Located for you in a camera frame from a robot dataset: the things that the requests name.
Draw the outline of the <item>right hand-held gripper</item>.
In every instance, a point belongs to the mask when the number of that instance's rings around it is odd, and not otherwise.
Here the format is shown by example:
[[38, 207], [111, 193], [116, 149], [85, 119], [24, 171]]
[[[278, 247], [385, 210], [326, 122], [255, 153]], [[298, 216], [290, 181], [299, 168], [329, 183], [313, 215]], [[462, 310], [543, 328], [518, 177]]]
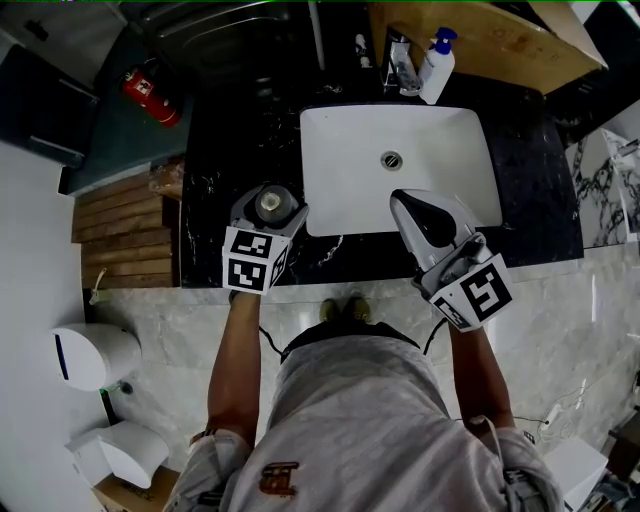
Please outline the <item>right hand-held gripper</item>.
[[458, 331], [482, 327], [511, 304], [503, 257], [482, 233], [465, 230], [461, 207], [426, 190], [396, 189], [390, 209], [418, 265], [414, 286]]

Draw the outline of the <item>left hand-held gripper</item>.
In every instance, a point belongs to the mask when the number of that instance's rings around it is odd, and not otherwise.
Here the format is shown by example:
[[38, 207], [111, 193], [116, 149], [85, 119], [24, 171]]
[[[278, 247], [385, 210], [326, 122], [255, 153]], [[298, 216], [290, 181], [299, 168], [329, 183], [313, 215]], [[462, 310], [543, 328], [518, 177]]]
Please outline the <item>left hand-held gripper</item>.
[[262, 189], [250, 189], [231, 207], [222, 249], [226, 289], [265, 295], [284, 272], [293, 238], [309, 214], [303, 204], [282, 229], [256, 227], [255, 198]]

